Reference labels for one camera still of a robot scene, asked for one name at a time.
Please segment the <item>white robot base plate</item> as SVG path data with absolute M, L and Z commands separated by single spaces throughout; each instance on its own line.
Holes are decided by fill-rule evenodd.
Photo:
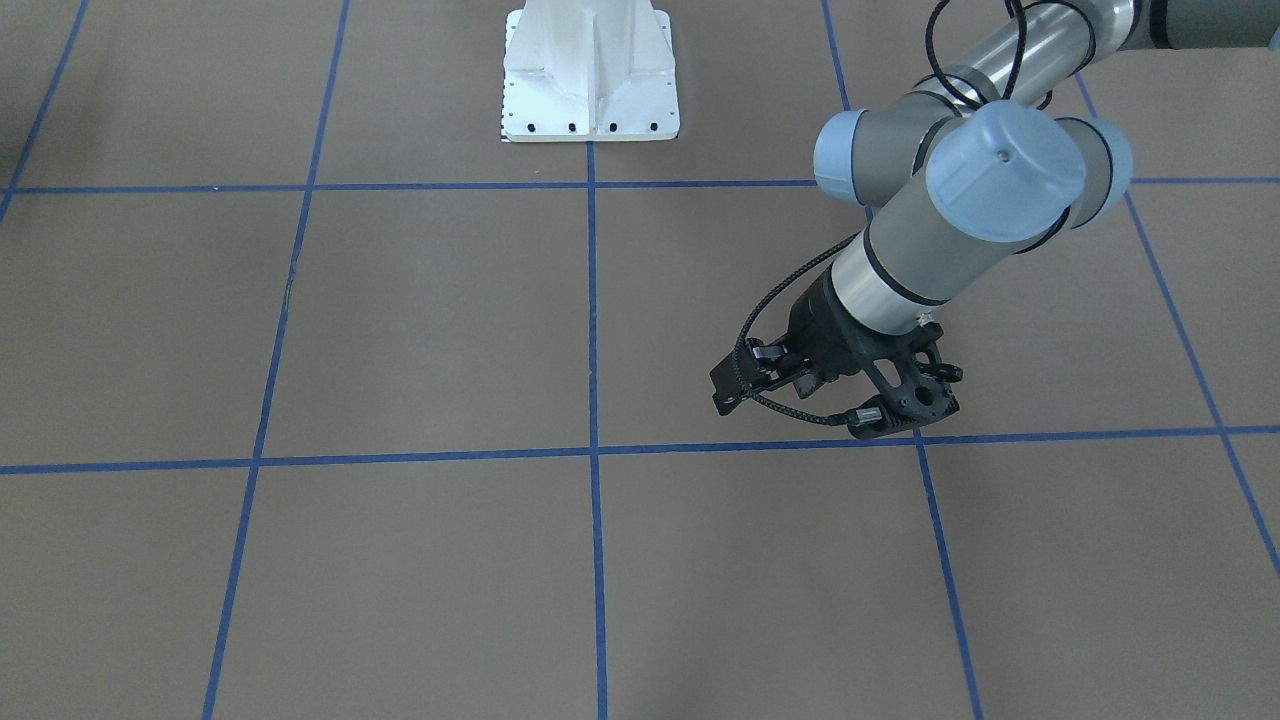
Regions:
M 678 137 L 667 12 L 649 1 L 526 1 L 507 14 L 504 31 L 502 141 Z

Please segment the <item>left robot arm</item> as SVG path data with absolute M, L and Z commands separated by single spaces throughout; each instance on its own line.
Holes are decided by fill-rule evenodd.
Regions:
M 786 332 L 751 337 L 710 370 L 719 415 L 746 402 L 859 439 L 959 410 L 960 368 L 937 347 L 934 314 L 1005 258 L 1091 224 L 1126 192 L 1132 146 L 1105 120 L 1052 118 L 1055 87 L 1140 49 L 1277 49 L 1275 1 L 1019 1 L 1009 23 L 940 63 L 883 111 L 841 111 L 813 152 L 818 187 L 873 210 L 854 237 L 809 261 Z

